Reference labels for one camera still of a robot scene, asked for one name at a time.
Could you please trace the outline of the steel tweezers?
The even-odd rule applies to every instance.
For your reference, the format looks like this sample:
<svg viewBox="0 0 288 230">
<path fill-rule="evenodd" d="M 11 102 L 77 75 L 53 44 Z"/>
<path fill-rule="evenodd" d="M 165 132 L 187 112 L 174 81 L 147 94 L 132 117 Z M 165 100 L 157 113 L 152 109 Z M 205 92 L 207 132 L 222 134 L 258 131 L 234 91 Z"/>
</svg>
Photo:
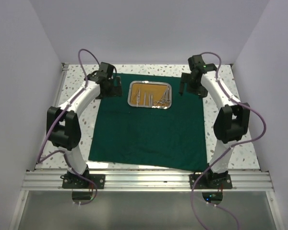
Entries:
<svg viewBox="0 0 288 230">
<path fill-rule="evenodd" d="M 137 92 L 137 98 L 136 98 L 136 107 L 139 106 L 140 100 L 141 100 L 141 89 L 139 88 Z"/>
</svg>

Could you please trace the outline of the steel surgical scissors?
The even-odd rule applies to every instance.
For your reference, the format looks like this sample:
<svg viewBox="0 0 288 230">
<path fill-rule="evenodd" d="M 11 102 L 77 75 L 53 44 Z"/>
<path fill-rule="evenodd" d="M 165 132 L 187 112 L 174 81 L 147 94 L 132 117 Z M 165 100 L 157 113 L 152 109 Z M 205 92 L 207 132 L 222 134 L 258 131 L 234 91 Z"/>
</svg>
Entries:
<svg viewBox="0 0 288 230">
<path fill-rule="evenodd" d="M 161 99 L 153 102 L 153 106 L 167 107 L 170 104 L 171 100 L 169 99 L 169 87 L 167 87 Z"/>
</svg>

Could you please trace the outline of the green surgical drape cloth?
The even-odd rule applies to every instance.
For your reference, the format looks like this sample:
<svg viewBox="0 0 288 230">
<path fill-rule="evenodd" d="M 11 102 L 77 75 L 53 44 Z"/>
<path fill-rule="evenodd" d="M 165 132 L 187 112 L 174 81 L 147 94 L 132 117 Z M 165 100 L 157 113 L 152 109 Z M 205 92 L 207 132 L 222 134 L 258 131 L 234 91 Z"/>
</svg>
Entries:
<svg viewBox="0 0 288 230">
<path fill-rule="evenodd" d="M 202 172 L 207 167 L 203 101 L 179 94 L 180 78 L 121 74 L 122 96 L 101 100 L 89 153 L 91 161 L 153 165 Z M 169 109 L 128 104 L 132 81 L 172 87 Z"/>
</svg>

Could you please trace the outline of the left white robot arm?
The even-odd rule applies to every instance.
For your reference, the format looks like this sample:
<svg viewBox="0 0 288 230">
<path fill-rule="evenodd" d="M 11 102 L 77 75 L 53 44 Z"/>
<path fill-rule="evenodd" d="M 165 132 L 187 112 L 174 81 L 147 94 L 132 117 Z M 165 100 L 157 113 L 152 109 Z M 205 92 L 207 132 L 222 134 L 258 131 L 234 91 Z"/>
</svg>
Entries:
<svg viewBox="0 0 288 230">
<path fill-rule="evenodd" d="M 121 80 L 116 74 L 113 65 L 101 62 L 97 70 L 85 76 L 80 88 L 67 101 L 47 111 L 46 140 L 57 148 L 55 152 L 63 154 L 68 171 L 74 174 L 73 182 L 79 188 L 87 187 L 90 182 L 79 147 L 82 136 L 79 117 L 95 99 L 122 96 Z"/>
</svg>

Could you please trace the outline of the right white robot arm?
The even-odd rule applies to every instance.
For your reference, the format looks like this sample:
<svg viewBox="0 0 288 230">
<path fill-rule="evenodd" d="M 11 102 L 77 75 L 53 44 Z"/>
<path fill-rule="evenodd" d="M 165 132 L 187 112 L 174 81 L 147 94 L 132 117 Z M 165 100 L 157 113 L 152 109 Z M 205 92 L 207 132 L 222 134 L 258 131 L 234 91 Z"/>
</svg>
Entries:
<svg viewBox="0 0 288 230">
<path fill-rule="evenodd" d="M 250 111 L 247 103 L 240 105 L 240 100 L 225 85 L 215 64 L 206 64 L 201 54 L 188 58 L 190 73 L 182 73 L 179 94 L 184 91 L 201 98 L 210 95 L 215 102 L 218 114 L 213 125 L 217 139 L 213 157 L 209 162 L 210 173 L 204 176 L 206 186 L 215 188 L 221 183 L 219 174 L 228 170 L 237 143 L 248 131 Z"/>
</svg>

